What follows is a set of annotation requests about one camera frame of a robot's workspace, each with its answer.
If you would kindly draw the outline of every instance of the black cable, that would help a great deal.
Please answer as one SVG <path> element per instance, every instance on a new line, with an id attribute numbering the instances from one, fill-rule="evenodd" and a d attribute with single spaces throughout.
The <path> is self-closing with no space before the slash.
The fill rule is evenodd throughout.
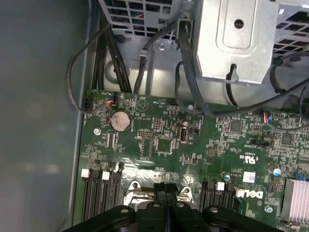
<path id="1" fill-rule="evenodd" d="M 251 112 L 251 111 L 254 111 L 254 110 L 258 110 L 258 109 L 262 108 L 263 106 L 265 106 L 266 104 L 268 104 L 272 101 L 284 98 L 284 97 L 290 95 L 291 93 L 293 93 L 294 91 L 296 91 L 300 88 L 303 88 L 304 86 L 307 86 L 307 85 L 309 85 L 309 79 L 302 81 L 301 83 L 299 83 L 299 84 L 293 86 L 292 88 L 286 90 L 284 93 L 278 94 L 277 96 L 272 97 L 268 100 L 259 102 L 259 103 L 254 104 L 254 105 L 241 107 L 239 109 L 225 110 L 225 111 L 214 111 L 213 116 L 215 116 L 215 117 L 229 117 L 229 116 L 245 114 L 245 113 L 248 113 L 248 112 Z"/>
<path id="2" fill-rule="evenodd" d="M 99 69 L 99 56 L 100 56 L 100 43 L 101 43 L 101 36 L 97 41 L 97 47 L 96 47 L 96 56 L 95 56 L 95 62 L 93 67 L 93 73 L 92 73 L 92 83 L 91 88 L 96 89 L 98 84 L 98 69 Z"/>
<path id="3" fill-rule="evenodd" d="M 106 43 L 107 43 L 108 48 L 111 48 L 112 47 L 111 40 L 109 40 L 107 36 L 105 38 L 106 38 Z M 118 65 L 117 56 L 116 56 L 113 49 L 109 49 L 109 51 L 110 51 L 110 54 L 111 54 L 112 62 L 114 64 L 114 70 L 115 70 L 115 73 L 116 73 L 116 77 L 117 77 L 117 81 L 118 81 L 118 85 L 120 87 L 120 90 L 121 90 L 121 92 L 127 92 L 125 82 L 122 78 L 123 76 L 121 74 L 120 66 Z"/>
<path id="4" fill-rule="evenodd" d="M 305 95 L 306 95 L 306 92 L 308 90 L 308 87 L 309 85 L 307 85 L 306 87 L 303 88 L 303 90 L 301 91 L 301 94 L 300 94 L 300 98 L 299 98 L 299 115 L 301 117 L 301 119 L 305 122 L 309 122 L 308 119 L 304 116 L 303 114 L 303 104 L 304 104 L 304 99 L 305 99 Z"/>
<path id="5" fill-rule="evenodd" d="M 104 13 L 101 11 L 100 15 L 100 26 L 103 27 L 106 22 L 104 21 Z M 105 59 L 106 59 L 106 38 L 101 36 L 99 38 L 100 47 L 99 47 L 99 57 L 98 57 L 98 89 L 104 89 L 104 68 L 105 68 Z"/>
<path id="6" fill-rule="evenodd" d="M 176 65 L 176 72 L 175 72 L 175 100 L 178 104 L 178 106 L 183 109 L 184 111 L 186 111 L 188 114 L 194 114 L 194 115 L 200 115 L 202 114 L 201 111 L 198 111 L 198 110 L 189 110 L 187 109 L 187 107 L 183 104 L 182 100 L 180 99 L 180 96 L 179 96 L 179 86 L 180 86 L 180 71 L 179 71 L 179 68 L 180 66 L 183 65 L 183 62 L 179 62 L 177 65 Z"/>
<path id="7" fill-rule="evenodd" d="M 122 80 L 123 80 L 125 87 L 126 87 L 126 92 L 132 93 L 132 88 L 131 88 L 129 77 L 128 77 L 127 71 L 126 71 L 126 65 L 125 65 L 125 62 L 124 62 L 122 55 L 119 51 L 119 48 L 117 46 L 117 42 L 116 42 L 116 39 L 115 39 L 114 32 L 112 31 L 111 28 L 108 29 L 108 31 L 105 33 L 105 38 L 109 41 L 108 42 L 109 50 L 112 51 L 115 54 L 117 62 L 113 62 L 113 64 L 114 64 L 114 66 L 119 66 L 121 76 L 122 76 Z"/>
<path id="8" fill-rule="evenodd" d="M 184 23 L 180 23 L 180 26 L 179 26 L 178 43 L 179 43 L 180 50 L 182 53 L 183 68 L 184 68 L 185 76 L 186 76 L 186 79 L 187 79 L 187 82 L 190 88 L 190 92 L 193 98 L 195 99 L 195 101 L 197 102 L 197 105 L 201 108 L 201 110 L 204 111 L 206 115 L 213 116 L 213 113 L 211 112 L 209 107 L 204 102 L 202 95 L 199 91 L 199 88 L 197 86 L 193 54 L 191 51 L 189 37 L 186 32 Z"/>
<path id="9" fill-rule="evenodd" d="M 171 33 L 173 30 L 175 30 L 177 27 L 177 23 L 169 24 L 166 28 L 156 33 L 153 37 L 150 38 L 150 40 L 145 44 L 143 47 L 143 50 L 148 50 L 150 46 L 157 40 L 162 39 L 167 34 Z M 143 80 L 143 76 L 146 69 L 146 57 L 140 58 L 140 66 L 139 66 L 139 73 L 137 75 L 135 85 L 134 85 L 134 93 L 139 93 L 141 81 Z"/>
<path id="10" fill-rule="evenodd" d="M 309 52 L 296 52 L 296 53 L 289 54 L 277 60 L 277 62 L 271 67 L 269 71 L 269 80 L 276 93 L 283 93 L 285 91 L 285 89 L 279 84 L 277 80 L 277 76 L 276 76 L 276 70 L 280 65 L 283 64 L 283 61 L 288 58 L 308 57 L 308 56 L 309 56 Z M 297 99 L 297 100 L 299 99 L 294 94 L 291 94 L 290 97 Z"/>
<path id="11" fill-rule="evenodd" d="M 104 67 L 106 59 L 106 39 L 101 37 L 100 55 L 99 55 L 99 67 L 98 67 L 98 88 L 104 89 Z"/>
<path id="12" fill-rule="evenodd" d="M 233 74 L 233 70 L 235 69 L 235 65 L 231 65 L 231 71 L 230 73 L 226 76 L 226 80 L 227 81 L 231 81 L 232 80 L 232 74 Z M 235 101 L 235 98 L 233 96 L 233 93 L 232 93 L 232 86 L 230 83 L 226 83 L 225 84 L 225 88 L 226 88 L 226 94 L 227 94 L 227 97 L 228 99 L 230 100 L 230 102 L 232 103 L 233 106 L 238 106 L 236 101 Z"/>
<path id="13" fill-rule="evenodd" d="M 83 114 L 94 114 L 95 112 L 100 111 L 101 109 L 103 109 L 105 107 L 105 104 L 100 105 L 99 107 L 97 107 L 96 109 L 90 110 L 90 111 L 86 111 L 82 108 L 80 108 L 74 98 L 73 95 L 73 90 L 72 90 L 72 83 L 71 83 L 71 74 L 72 74 L 72 67 L 73 64 L 75 63 L 75 61 L 77 60 L 77 58 L 86 50 L 89 48 L 89 46 L 91 44 L 93 44 L 108 28 L 110 27 L 110 24 L 108 23 L 107 25 L 105 25 L 102 29 L 100 29 L 93 38 L 91 38 L 91 40 L 88 41 L 88 43 L 86 43 L 86 45 L 75 55 L 73 56 L 73 58 L 70 60 L 69 64 L 68 64 L 68 69 L 67 69 L 67 74 L 66 74 L 66 80 L 67 80 L 67 88 L 68 88 L 68 93 L 69 93 L 69 97 L 70 97 L 70 101 L 73 104 L 73 106 L 76 108 L 76 110 L 78 110 L 79 112 L 83 113 Z"/>

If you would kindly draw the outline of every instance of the wire bundle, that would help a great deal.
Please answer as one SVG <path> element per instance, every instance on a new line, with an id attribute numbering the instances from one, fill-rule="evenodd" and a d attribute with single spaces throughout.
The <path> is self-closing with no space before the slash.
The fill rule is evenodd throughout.
<path id="1" fill-rule="evenodd" d="M 106 106 L 111 106 L 113 102 L 114 102 L 114 94 L 112 94 L 112 95 L 107 99 L 107 101 L 105 102 L 105 105 L 106 105 Z"/>
<path id="2" fill-rule="evenodd" d="M 264 113 L 264 123 L 267 124 L 271 120 L 271 115 Z"/>

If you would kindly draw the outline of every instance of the microchip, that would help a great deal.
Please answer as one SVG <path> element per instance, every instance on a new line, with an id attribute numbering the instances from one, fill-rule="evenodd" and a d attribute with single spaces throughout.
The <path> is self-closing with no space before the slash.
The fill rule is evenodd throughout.
<path id="1" fill-rule="evenodd" d="M 208 150 L 208 157 L 214 157 L 215 153 L 216 153 L 215 149 L 209 149 Z"/>
<path id="2" fill-rule="evenodd" d="M 236 132 L 236 133 L 241 133 L 241 122 L 231 121 L 230 131 Z"/>
<path id="3" fill-rule="evenodd" d="M 214 158 L 206 158 L 206 164 L 213 164 Z"/>
<path id="4" fill-rule="evenodd" d="M 190 134 L 199 135 L 199 128 L 197 127 L 190 127 Z"/>
<path id="5" fill-rule="evenodd" d="M 172 106 L 178 106 L 177 102 L 175 99 L 170 99 L 169 100 L 169 105 L 172 105 Z"/>
<path id="6" fill-rule="evenodd" d="M 170 153 L 171 140 L 159 139 L 156 147 L 156 151 L 160 153 Z"/>
<path id="7" fill-rule="evenodd" d="M 292 142 L 293 142 L 292 134 L 287 133 L 282 135 L 281 145 L 292 146 Z"/>
<path id="8" fill-rule="evenodd" d="M 279 184 L 280 181 L 281 181 L 281 178 L 280 177 L 274 177 L 273 181 L 274 181 L 275 184 Z"/>
<path id="9" fill-rule="evenodd" d="M 267 192 L 272 192 L 272 185 L 267 186 Z"/>

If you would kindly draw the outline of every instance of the capacitor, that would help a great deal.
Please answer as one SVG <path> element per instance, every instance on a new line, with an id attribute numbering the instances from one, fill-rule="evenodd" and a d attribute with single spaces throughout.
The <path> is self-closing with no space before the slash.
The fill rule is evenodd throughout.
<path id="1" fill-rule="evenodd" d="M 273 174 L 275 177 L 280 177 L 282 172 L 279 168 L 275 168 L 274 171 L 273 171 Z"/>
<path id="2" fill-rule="evenodd" d="M 230 181 L 231 177 L 227 172 L 222 172 L 221 177 L 224 181 Z"/>
<path id="3" fill-rule="evenodd" d="M 277 167 L 277 166 L 270 166 L 269 169 L 268 169 L 268 172 L 269 172 L 270 174 L 274 174 L 274 170 L 275 170 L 276 168 L 278 168 L 278 167 Z"/>

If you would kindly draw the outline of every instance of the screw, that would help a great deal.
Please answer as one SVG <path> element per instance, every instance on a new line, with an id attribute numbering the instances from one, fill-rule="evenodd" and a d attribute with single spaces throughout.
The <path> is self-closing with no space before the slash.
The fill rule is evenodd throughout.
<path id="1" fill-rule="evenodd" d="M 101 134 L 101 129 L 99 127 L 94 128 L 93 133 L 95 135 L 100 135 Z"/>
<path id="2" fill-rule="evenodd" d="M 193 105 L 187 105 L 187 110 L 193 111 L 194 110 L 194 106 Z"/>
<path id="3" fill-rule="evenodd" d="M 209 210 L 210 210 L 212 213 L 218 213 L 218 212 L 219 212 L 219 210 L 218 210 L 217 208 L 214 208 L 214 207 L 211 207 Z"/>
<path id="4" fill-rule="evenodd" d="M 274 210 L 272 209 L 271 206 L 267 205 L 267 206 L 265 207 L 265 212 L 266 212 L 266 213 L 271 214 L 273 211 L 274 211 Z"/>
<path id="5" fill-rule="evenodd" d="M 165 45 L 164 43 L 161 43 L 161 44 L 159 45 L 159 50 L 160 50 L 160 51 L 164 51 L 164 50 L 165 50 L 165 47 L 166 47 L 166 45 Z"/>
<path id="6" fill-rule="evenodd" d="M 176 205 L 177 205 L 178 207 L 184 207 L 184 203 L 182 203 L 182 202 L 178 202 Z"/>

